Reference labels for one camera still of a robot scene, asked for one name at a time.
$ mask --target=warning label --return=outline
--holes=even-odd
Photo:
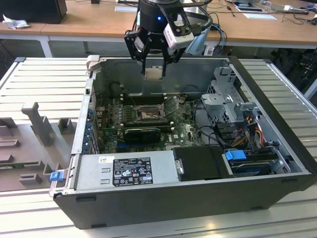
[[[112,181],[116,187],[153,183],[150,158],[113,160]]]

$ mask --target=white table leg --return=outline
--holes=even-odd
[[[47,36],[43,36],[40,39],[40,43],[41,43],[41,46],[42,46],[42,49],[43,49],[45,57],[46,58],[52,58],[53,55],[52,55],[52,52],[51,52],[51,49],[50,49],[50,45],[49,45],[49,38]]]

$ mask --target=white tissue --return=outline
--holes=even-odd
[[[12,20],[10,18],[7,18],[5,15],[3,15],[3,21],[2,23],[6,25],[8,28],[16,29],[16,28],[23,28],[23,27],[29,27],[28,23],[25,20]]]

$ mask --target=white tag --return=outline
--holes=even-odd
[[[184,26],[183,21],[174,21],[175,26]]]
[[[284,7],[284,11],[288,11],[290,8],[291,8],[291,6],[290,6],[290,5],[285,5],[285,7]]]
[[[99,164],[111,163],[114,160],[114,156],[100,156]]]
[[[13,170],[13,167],[12,166],[3,166],[3,167],[0,167],[0,170]]]

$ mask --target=computer tower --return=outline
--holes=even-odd
[[[66,15],[65,0],[2,0],[0,1],[0,17],[14,20],[26,20],[28,23],[41,22],[60,24]]]

